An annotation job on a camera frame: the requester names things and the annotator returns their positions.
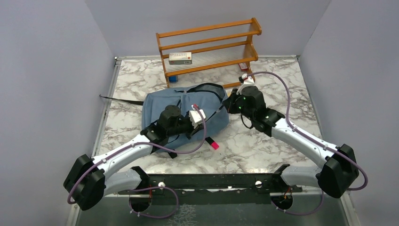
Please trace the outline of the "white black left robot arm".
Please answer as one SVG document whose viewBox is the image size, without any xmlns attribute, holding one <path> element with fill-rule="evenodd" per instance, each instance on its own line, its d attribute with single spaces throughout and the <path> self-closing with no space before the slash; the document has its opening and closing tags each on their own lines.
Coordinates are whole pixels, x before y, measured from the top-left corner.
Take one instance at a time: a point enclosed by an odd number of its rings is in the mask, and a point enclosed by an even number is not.
<svg viewBox="0 0 399 226">
<path fill-rule="evenodd" d="M 136 193 L 143 193 L 148 189 L 145 173 L 137 169 L 122 173 L 119 170 L 158 150 L 178 154 L 178 151 L 166 146 L 170 137 L 191 135 L 202 130 L 206 138 L 206 118 L 205 112 L 197 105 L 192 105 L 186 117 L 181 115 L 179 107 L 168 105 L 157 121 L 129 142 L 95 157 L 86 154 L 79 156 L 63 183 L 68 192 L 67 203 L 88 210 L 104 196 L 115 192 L 133 189 Z"/>
</svg>

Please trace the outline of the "blue student backpack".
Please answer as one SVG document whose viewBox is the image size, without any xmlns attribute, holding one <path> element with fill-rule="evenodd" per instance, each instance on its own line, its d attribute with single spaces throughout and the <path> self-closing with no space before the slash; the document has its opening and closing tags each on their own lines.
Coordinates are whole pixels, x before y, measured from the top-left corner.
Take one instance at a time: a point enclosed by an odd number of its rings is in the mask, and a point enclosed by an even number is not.
<svg viewBox="0 0 399 226">
<path fill-rule="evenodd" d="M 142 130 L 157 121 L 161 112 L 168 105 L 179 107 L 183 117 L 186 117 L 192 110 L 192 105 L 197 105 L 204 110 L 207 117 L 206 137 L 212 138 L 225 129 L 229 123 L 228 113 L 222 104 L 226 99 L 227 93 L 223 86 L 203 83 L 187 88 L 168 88 L 148 94 L 144 101 L 127 100 L 126 102 L 142 107 Z M 206 142 L 202 130 L 194 134 L 191 139 L 183 134 L 178 137 L 170 137 L 166 146 L 177 151 L 177 148 L 194 141 L 200 141 L 201 145 Z"/>
</svg>

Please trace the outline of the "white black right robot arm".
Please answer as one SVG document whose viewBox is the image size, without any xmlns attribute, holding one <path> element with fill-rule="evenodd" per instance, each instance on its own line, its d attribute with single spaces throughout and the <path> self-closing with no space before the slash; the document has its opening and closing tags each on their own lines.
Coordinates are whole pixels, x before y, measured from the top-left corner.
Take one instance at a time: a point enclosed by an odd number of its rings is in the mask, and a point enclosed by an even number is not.
<svg viewBox="0 0 399 226">
<path fill-rule="evenodd" d="M 352 147 L 336 146 L 300 130 L 282 113 L 266 107 L 257 87 L 234 89 L 223 106 L 228 113 L 248 118 L 250 128 L 285 142 L 315 163 L 314 167 L 285 167 L 271 179 L 276 191 L 282 192 L 289 186 L 312 186 L 333 198 L 340 198 L 359 176 Z"/>
</svg>

